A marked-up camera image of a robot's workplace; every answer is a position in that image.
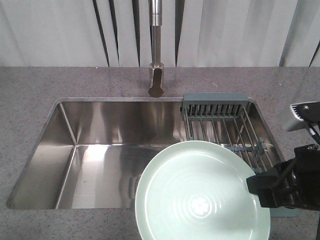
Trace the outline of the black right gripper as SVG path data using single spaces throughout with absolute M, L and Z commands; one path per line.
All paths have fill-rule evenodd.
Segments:
M 294 149 L 294 158 L 246 179 L 248 191 L 263 208 L 320 210 L 320 146 Z

